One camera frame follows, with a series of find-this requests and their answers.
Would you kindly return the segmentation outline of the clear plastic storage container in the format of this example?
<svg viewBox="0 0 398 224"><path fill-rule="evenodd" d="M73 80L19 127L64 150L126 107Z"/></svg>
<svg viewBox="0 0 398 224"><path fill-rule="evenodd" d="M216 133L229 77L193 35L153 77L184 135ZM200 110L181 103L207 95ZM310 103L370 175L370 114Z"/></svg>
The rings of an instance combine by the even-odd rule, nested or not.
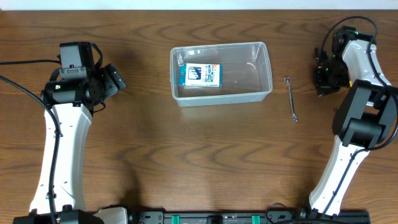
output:
<svg viewBox="0 0 398 224"><path fill-rule="evenodd" d="M175 47L170 51L172 96L180 107L262 101L273 90L263 42Z"/></svg>

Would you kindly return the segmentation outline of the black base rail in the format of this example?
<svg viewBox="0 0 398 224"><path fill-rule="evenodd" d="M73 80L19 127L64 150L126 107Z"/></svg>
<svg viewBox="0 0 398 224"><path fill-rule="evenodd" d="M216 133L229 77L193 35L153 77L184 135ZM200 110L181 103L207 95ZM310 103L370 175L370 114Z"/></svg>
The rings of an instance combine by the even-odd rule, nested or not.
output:
<svg viewBox="0 0 398 224"><path fill-rule="evenodd" d="M172 213L148 211L130 217L138 224L266 224L266 223L354 223L371 224L368 212L345 211L339 215L321 215L317 212L296 211L290 208L272 208L264 212Z"/></svg>

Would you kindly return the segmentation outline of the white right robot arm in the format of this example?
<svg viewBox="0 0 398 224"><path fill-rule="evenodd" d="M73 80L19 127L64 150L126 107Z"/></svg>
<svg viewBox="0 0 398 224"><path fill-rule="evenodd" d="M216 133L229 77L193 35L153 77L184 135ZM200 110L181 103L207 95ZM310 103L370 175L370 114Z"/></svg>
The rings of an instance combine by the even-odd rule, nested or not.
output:
<svg viewBox="0 0 398 224"><path fill-rule="evenodd" d="M397 115L397 89L385 78L373 35L342 26L333 34L333 56L316 49L313 82L319 96L348 93L333 118L332 155L309 197L320 215L337 216L360 163L385 141Z"/></svg>

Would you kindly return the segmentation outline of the silver double ended wrench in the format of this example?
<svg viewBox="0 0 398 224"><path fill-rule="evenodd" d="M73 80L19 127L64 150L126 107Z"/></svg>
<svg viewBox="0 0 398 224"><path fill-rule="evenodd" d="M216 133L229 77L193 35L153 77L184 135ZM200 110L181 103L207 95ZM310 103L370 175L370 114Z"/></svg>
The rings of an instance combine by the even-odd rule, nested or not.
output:
<svg viewBox="0 0 398 224"><path fill-rule="evenodd" d="M284 78L284 83L287 85L287 89L288 89L288 93L289 93L289 104L290 104L290 112L292 115L292 120L294 123L298 122L298 117L295 114L295 110L294 110L294 101L293 101L293 94L292 94L292 85L290 82L290 78L289 77L285 77Z"/></svg>

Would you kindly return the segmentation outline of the blue white screwdriver box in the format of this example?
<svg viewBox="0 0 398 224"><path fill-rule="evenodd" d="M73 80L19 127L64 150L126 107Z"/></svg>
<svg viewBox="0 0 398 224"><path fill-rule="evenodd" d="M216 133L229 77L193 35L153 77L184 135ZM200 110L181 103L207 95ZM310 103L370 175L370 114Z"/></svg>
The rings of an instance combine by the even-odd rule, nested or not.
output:
<svg viewBox="0 0 398 224"><path fill-rule="evenodd" d="M179 68L180 86L221 87L223 67L220 64L185 63Z"/></svg>

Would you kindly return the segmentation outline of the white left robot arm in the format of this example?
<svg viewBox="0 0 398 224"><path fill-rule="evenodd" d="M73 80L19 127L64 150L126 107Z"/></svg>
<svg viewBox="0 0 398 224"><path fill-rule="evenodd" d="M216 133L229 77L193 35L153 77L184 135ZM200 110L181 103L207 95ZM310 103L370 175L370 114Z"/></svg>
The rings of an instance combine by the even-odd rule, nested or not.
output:
<svg viewBox="0 0 398 224"><path fill-rule="evenodd" d="M83 196L85 143L96 105L125 89L113 64L93 58L91 42L60 44L60 68L38 98L45 109L46 138L39 184L29 214L14 223L129 223L126 207L87 212Z"/></svg>

